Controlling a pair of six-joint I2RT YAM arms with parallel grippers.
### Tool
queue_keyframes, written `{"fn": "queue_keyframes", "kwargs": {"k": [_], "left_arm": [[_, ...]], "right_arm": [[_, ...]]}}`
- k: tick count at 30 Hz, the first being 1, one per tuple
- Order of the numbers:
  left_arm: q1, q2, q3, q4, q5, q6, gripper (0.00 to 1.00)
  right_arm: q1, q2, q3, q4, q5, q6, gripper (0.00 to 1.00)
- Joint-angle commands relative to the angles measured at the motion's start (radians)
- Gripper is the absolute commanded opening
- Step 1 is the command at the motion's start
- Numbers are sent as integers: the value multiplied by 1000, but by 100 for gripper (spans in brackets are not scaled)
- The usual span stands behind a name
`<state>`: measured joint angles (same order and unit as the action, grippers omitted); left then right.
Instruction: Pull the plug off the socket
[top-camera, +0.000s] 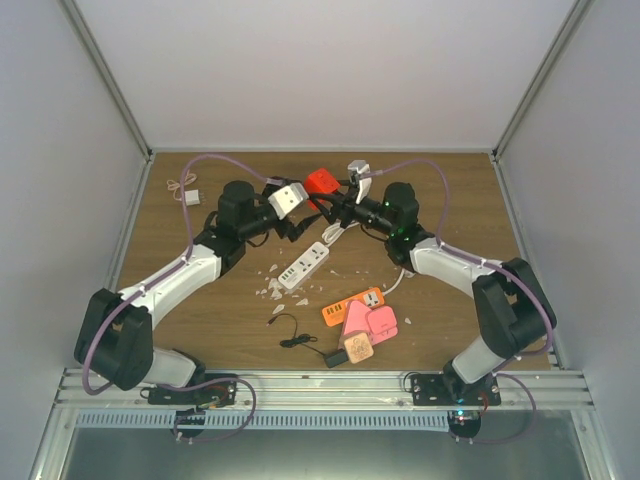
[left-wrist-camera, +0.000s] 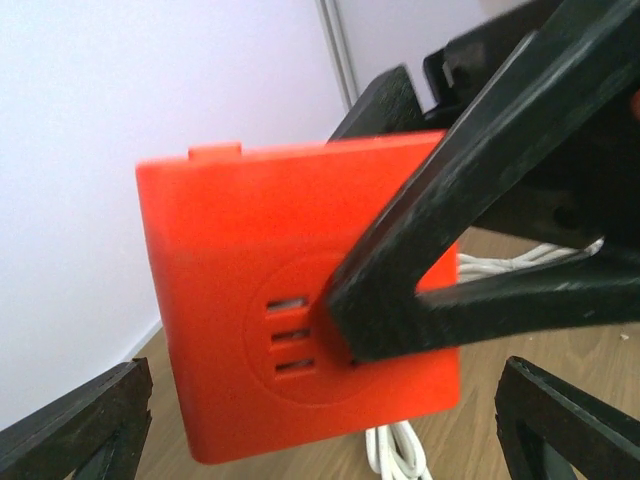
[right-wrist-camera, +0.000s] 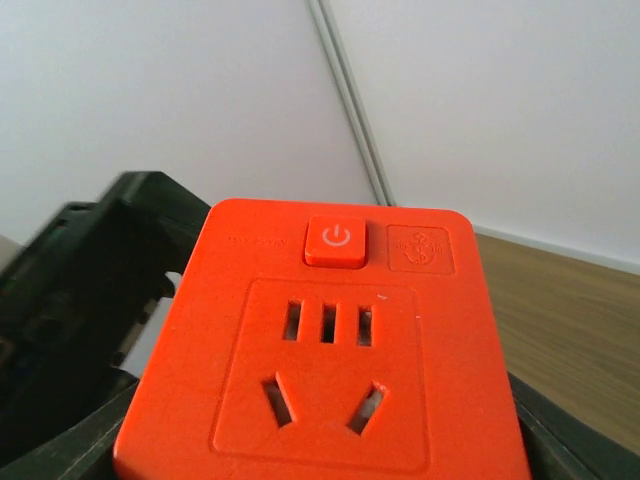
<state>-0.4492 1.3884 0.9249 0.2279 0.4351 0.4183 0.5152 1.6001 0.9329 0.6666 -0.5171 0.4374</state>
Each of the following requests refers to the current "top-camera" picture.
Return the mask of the red cube socket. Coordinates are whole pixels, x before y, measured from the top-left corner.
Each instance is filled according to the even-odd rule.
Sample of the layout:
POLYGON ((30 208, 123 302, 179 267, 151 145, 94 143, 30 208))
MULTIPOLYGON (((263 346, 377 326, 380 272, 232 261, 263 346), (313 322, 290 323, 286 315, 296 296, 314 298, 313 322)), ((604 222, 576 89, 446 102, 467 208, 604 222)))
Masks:
POLYGON ((325 168, 310 173, 303 185, 309 195, 332 194, 341 187, 340 182, 325 168))

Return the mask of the white usb charger plug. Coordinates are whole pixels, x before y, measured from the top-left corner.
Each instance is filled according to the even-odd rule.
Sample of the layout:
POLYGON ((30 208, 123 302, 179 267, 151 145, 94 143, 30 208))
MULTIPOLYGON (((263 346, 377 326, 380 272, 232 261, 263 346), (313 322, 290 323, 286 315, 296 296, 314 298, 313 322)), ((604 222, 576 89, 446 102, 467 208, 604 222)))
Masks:
POLYGON ((204 194, 199 189, 192 189, 184 192, 184 204, 187 207, 201 205, 204 202, 204 194))

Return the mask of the black power adapter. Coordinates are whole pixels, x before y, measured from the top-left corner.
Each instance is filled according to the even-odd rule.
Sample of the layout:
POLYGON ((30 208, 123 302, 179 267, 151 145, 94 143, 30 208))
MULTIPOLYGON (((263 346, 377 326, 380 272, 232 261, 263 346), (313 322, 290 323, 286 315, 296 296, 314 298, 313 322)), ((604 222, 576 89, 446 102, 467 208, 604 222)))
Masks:
POLYGON ((339 349, 323 356, 324 363, 329 369, 336 368, 349 361, 349 357, 344 349, 339 349))

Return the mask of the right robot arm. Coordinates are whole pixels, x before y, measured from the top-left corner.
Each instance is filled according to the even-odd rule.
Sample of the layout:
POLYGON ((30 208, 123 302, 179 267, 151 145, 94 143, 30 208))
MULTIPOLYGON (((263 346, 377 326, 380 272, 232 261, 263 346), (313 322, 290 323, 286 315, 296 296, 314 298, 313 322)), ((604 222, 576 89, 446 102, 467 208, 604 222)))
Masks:
POLYGON ((464 405, 494 373, 543 340, 545 353, 553 342, 556 316, 529 263, 487 260, 455 248, 418 221, 419 203, 408 183, 390 184, 381 201, 346 192, 311 191, 311 203, 330 222, 353 222, 384 237, 390 260, 414 274, 435 278, 468 295, 474 302, 478 337, 448 361, 442 371, 444 396, 464 405))

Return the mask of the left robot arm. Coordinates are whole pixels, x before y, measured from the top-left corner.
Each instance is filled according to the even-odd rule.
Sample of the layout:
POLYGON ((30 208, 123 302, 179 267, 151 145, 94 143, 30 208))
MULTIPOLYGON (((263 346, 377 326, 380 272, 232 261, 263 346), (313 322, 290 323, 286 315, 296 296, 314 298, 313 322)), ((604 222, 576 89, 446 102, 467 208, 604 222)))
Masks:
POLYGON ((107 386, 123 391, 156 384, 171 389, 185 404, 201 400, 206 380, 196 373, 196 359, 156 347, 154 329, 190 295, 228 273, 255 238, 276 232, 296 239, 304 228, 288 216, 308 198, 299 182, 269 183, 261 194, 248 182, 230 182, 202 231, 189 236, 186 250, 176 259, 118 292, 102 288, 94 293, 74 350, 85 392, 102 393, 90 384, 90 373, 96 373, 107 386))

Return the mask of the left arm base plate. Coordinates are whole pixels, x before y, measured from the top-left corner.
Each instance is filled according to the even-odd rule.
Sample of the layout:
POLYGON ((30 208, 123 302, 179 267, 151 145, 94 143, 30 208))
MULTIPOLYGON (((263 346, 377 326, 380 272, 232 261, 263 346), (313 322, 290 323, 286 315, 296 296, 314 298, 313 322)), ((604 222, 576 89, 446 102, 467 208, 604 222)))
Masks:
POLYGON ((205 373, 181 389, 144 387, 140 397, 150 405, 225 407, 235 403, 237 379, 237 375, 230 373, 205 373))

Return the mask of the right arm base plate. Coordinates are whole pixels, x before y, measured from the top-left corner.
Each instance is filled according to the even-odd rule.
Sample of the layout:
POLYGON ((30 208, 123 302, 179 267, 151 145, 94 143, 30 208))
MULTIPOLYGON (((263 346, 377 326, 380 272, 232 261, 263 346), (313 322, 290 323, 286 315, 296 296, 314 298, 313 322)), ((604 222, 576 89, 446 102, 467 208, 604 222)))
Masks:
POLYGON ((410 372, 405 376, 404 387, 415 406, 481 407, 502 403, 497 381, 489 376, 466 384, 443 373, 410 372))

